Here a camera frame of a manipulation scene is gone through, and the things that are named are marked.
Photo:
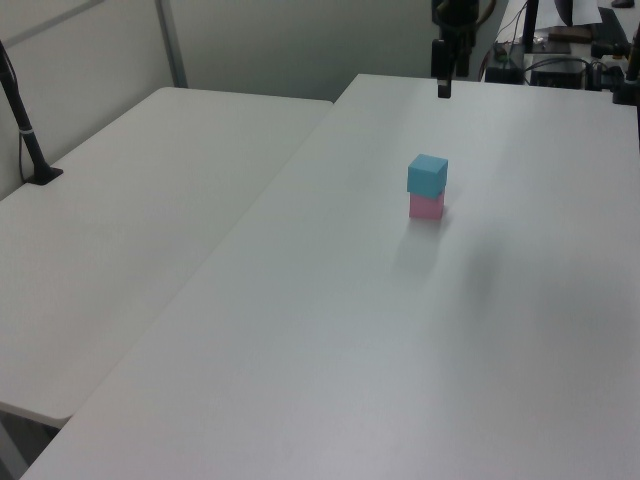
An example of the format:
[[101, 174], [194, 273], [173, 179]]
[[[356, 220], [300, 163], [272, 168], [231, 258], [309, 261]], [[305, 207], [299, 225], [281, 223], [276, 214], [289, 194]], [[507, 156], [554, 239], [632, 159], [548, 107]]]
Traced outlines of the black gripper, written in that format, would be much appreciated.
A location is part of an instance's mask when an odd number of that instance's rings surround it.
[[447, 44], [466, 46], [457, 55], [457, 75], [468, 76], [471, 47], [477, 32], [493, 14], [493, 1], [483, 9], [479, 0], [438, 0], [432, 2], [432, 21], [439, 28], [440, 39], [432, 42], [431, 76], [437, 80], [439, 98], [451, 97], [450, 54]]

